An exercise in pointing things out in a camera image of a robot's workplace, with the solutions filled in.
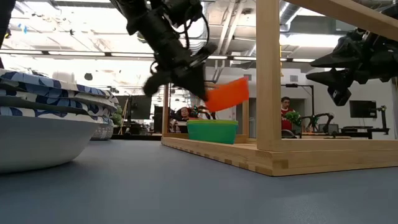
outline wooden beam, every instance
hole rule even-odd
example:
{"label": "wooden beam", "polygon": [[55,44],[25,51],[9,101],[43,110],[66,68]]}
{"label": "wooden beam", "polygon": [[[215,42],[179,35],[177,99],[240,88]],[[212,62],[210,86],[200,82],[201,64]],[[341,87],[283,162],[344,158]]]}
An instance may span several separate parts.
{"label": "wooden beam", "polygon": [[249,136],[249,100],[242,103],[242,134]]}
{"label": "wooden beam", "polygon": [[163,124],[162,134],[169,132],[169,85],[164,85],[163,90]]}
{"label": "wooden beam", "polygon": [[285,1],[398,41],[397,19],[385,16],[374,9],[370,9],[352,0]]}
{"label": "wooden beam", "polygon": [[[178,138],[178,139],[189,139],[189,135],[186,133],[167,133],[162,135],[164,138]],[[245,134],[237,134],[235,138],[235,144],[246,143],[248,136]]]}
{"label": "wooden beam", "polygon": [[[341,145],[339,141],[356,142],[358,147],[351,149],[339,147]],[[275,150],[260,151],[256,149],[255,144],[227,145],[162,138],[162,144],[165,146],[273,176],[398,166],[396,141],[385,141],[383,147],[379,147],[379,143],[382,141],[372,143],[373,141],[312,140],[307,141],[307,145],[311,146],[311,149],[306,147],[306,151],[301,151],[300,148],[295,151],[280,149],[279,152],[276,152]],[[322,147],[317,149],[314,146],[318,142],[326,142],[332,147],[329,150],[324,150]]]}
{"label": "wooden beam", "polygon": [[376,139],[283,139],[274,144],[274,151],[333,151],[355,149],[398,149],[396,140]]}
{"label": "wooden beam", "polygon": [[248,144],[257,144],[257,139],[247,138],[246,143]]}
{"label": "wooden beam", "polygon": [[256,2],[257,148],[266,150],[270,141],[281,139],[279,0]]}

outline computer monitor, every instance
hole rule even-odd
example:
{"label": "computer monitor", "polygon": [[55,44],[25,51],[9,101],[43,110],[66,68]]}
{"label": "computer monitor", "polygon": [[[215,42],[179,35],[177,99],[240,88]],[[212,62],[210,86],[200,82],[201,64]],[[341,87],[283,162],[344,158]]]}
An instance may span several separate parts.
{"label": "computer monitor", "polygon": [[154,132],[161,133],[163,125],[163,106],[155,106],[154,113]]}
{"label": "computer monitor", "polygon": [[130,119],[150,119],[150,106],[152,98],[146,96],[116,96],[119,105],[124,110],[124,106],[130,103],[131,117]]}
{"label": "computer monitor", "polygon": [[[319,132],[323,133],[323,127],[325,127],[326,124],[319,124]],[[339,129],[338,129],[338,124],[329,124],[329,130],[328,133],[338,133]]]}
{"label": "computer monitor", "polygon": [[151,97],[131,96],[131,119],[150,119],[151,104]]}
{"label": "computer monitor", "polygon": [[377,118],[375,101],[350,100],[349,113],[352,118]]}

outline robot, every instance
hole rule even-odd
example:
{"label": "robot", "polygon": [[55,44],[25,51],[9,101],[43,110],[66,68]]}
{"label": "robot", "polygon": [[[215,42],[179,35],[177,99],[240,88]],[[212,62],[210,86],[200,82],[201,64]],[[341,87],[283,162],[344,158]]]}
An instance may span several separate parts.
{"label": "robot", "polygon": [[[215,112],[209,112],[205,106],[194,106],[193,108],[188,108],[191,118],[198,118],[200,114],[204,114],[207,119],[217,119]],[[181,109],[174,111],[170,111],[170,118],[175,119],[177,121],[181,121]]]}
{"label": "robot", "polygon": [[[3,37],[11,18],[16,0],[0,2],[0,34]],[[111,0],[115,8],[127,19],[127,32],[139,32],[154,51],[157,65],[150,68],[152,76],[144,85],[144,93],[152,96],[161,85],[173,83],[206,101],[204,61],[217,49],[207,42],[195,55],[189,50],[188,29],[190,25],[204,18],[199,0]],[[186,46],[179,41],[174,27],[184,26]]]}
{"label": "robot", "polygon": [[[398,19],[398,5],[379,11]],[[365,84],[378,78],[388,82],[398,76],[398,42],[357,28],[340,38],[332,53],[316,59],[311,66],[332,68],[329,72],[308,74],[307,79],[326,85],[335,105],[344,106],[351,96],[348,88],[354,81]]]}
{"label": "robot", "polygon": [[308,123],[307,127],[305,128],[305,130],[309,130],[309,132],[318,132],[318,128],[317,128],[317,124],[318,124],[318,120],[319,118],[323,117],[323,116],[327,116],[328,117],[328,121],[326,122],[326,124],[324,125],[322,131],[325,134],[332,134],[329,133],[329,124],[330,121],[333,120],[333,118],[335,118],[335,115],[332,113],[320,113],[320,114],[316,114],[316,115],[311,115],[311,116],[305,116],[302,117],[301,119],[309,119],[310,122]]}

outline person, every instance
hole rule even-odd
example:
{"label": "person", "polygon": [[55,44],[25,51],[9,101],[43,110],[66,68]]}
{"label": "person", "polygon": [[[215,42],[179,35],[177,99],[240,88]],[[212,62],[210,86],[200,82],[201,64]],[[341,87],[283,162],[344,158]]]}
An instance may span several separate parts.
{"label": "person", "polygon": [[189,109],[187,107],[181,108],[181,119],[182,121],[187,121],[189,120]]}
{"label": "person", "polygon": [[287,96],[282,97],[280,103],[281,103],[280,113],[282,115],[282,130],[291,131],[293,129],[292,123],[284,117],[288,112],[294,111],[293,109],[289,108],[290,98]]}

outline ceiling light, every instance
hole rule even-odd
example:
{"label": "ceiling light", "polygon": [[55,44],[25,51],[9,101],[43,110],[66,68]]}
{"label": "ceiling light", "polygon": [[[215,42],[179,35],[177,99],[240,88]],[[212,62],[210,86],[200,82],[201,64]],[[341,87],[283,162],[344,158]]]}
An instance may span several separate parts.
{"label": "ceiling light", "polygon": [[23,16],[24,16],[24,11],[23,10],[19,10],[17,8],[17,5],[16,5],[14,10],[12,10],[12,12],[11,12],[11,18],[23,17]]}
{"label": "ceiling light", "polygon": [[50,1],[23,1],[29,12],[36,15],[59,16],[60,10],[54,8]]}
{"label": "ceiling light", "polygon": [[43,54],[39,50],[0,50],[0,54]]}
{"label": "ceiling light", "polygon": [[307,59],[307,58],[295,58],[293,59],[293,62],[313,62],[315,59]]}
{"label": "ceiling light", "polygon": [[340,35],[293,34],[283,41],[283,45],[300,47],[336,47]]}
{"label": "ceiling light", "polygon": [[284,34],[279,35],[279,44],[280,45],[286,45],[287,43],[287,37]]}
{"label": "ceiling light", "polygon": [[153,58],[153,54],[131,54],[131,53],[111,53],[114,57],[142,57],[142,58]]}
{"label": "ceiling light", "polygon": [[234,56],[234,60],[248,60],[248,61],[255,61],[255,57],[240,57],[240,56]]}
{"label": "ceiling light", "polygon": [[208,59],[214,59],[214,60],[218,60],[218,59],[220,59],[220,60],[225,60],[225,59],[227,59],[228,57],[227,56],[219,56],[219,55],[210,55],[209,57],[208,57]]}
{"label": "ceiling light", "polygon": [[105,56],[102,52],[77,52],[77,51],[64,51],[64,52],[54,52],[50,51],[50,55],[81,55],[81,56]]}

